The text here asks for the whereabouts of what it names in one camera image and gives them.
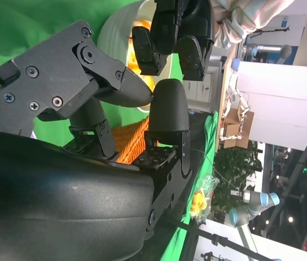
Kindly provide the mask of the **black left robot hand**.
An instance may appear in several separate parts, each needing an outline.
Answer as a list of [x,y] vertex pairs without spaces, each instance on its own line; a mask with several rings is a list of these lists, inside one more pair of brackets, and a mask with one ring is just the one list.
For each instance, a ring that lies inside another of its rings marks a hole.
[[142,75],[159,76],[169,55],[179,55],[184,80],[203,81],[215,42],[210,1],[156,1],[149,29],[132,28],[136,60]]

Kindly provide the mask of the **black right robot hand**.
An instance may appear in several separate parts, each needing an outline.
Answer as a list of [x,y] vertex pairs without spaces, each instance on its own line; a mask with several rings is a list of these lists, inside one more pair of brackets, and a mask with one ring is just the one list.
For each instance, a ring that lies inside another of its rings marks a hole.
[[[185,90],[150,90],[77,21],[0,66],[0,260],[126,260],[191,174]],[[119,156],[102,102],[150,105],[145,150]]]

